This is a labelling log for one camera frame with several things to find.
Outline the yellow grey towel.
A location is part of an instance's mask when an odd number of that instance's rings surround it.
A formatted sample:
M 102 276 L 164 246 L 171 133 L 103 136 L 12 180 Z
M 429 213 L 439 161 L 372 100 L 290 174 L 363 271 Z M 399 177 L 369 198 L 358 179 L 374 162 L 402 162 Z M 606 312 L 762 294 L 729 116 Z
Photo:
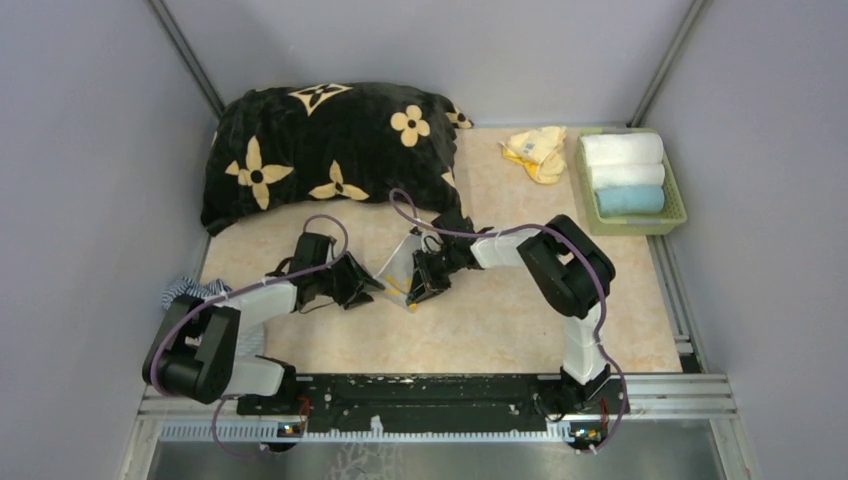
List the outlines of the yellow grey towel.
M 376 280 L 383 285 L 384 295 L 409 312 L 417 310 L 417 304 L 410 300 L 410 294 L 414 275 L 413 254 L 421 247 L 422 235 L 408 233 L 376 275 Z

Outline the light blue towel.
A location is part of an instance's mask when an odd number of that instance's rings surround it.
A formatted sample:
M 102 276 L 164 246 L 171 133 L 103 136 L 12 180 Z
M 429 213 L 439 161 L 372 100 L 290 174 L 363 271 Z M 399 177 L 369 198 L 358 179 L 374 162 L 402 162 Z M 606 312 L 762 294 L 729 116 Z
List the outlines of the light blue towel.
M 637 185 L 600 189 L 595 199 L 601 217 L 652 215 L 665 206 L 665 194 L 660 186 Z

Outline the pale yellow cream towel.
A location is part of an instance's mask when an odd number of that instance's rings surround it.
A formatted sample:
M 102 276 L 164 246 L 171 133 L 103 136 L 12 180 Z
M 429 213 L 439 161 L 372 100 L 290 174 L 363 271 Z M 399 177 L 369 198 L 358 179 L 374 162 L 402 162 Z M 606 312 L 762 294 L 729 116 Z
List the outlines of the pale yellow cream towel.
M 520 165 L 535 183 L 554 185 L 566 167 L 566 133 L 565 127 L 546 126 L 512 135 L 500 143 L 502 156 Z

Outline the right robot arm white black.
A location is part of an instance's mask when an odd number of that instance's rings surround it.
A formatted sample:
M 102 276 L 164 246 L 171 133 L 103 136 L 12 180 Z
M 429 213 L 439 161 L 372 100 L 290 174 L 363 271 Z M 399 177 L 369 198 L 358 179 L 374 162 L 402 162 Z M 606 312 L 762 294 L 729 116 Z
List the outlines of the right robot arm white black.
M 565 352 L 556 392 L 576 412 L 602 398 L 611 362 L 601 351 L 606 299 L 616 276 L 609 257 L 566 215 L 541 229 L 475 230 L 454 208 L 437 216 L 432 234 L 411 256 L 408 306 L 438 296 L 452 274 L 501 267 L 525 269 L 547 303 L 564 318 Z

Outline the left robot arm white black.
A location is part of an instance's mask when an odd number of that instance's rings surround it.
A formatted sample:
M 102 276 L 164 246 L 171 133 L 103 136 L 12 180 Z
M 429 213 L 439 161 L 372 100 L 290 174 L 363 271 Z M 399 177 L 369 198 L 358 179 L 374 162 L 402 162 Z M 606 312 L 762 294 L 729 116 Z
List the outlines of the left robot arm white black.
M 343 309 L 372 301 L 383 286 L 335 240 L 300 235 L 292 257 L 260 282 L 211 297 L 177 296 L 166 310 L 142 367 L 142 378 L 163 395 L 202 404 L 239 396 L 260 397 L 277 414 L 300 399 L 288 377 L 294 366 L 262 354 L 243 355 L 240 342 L 265 322 L 327 297 Z

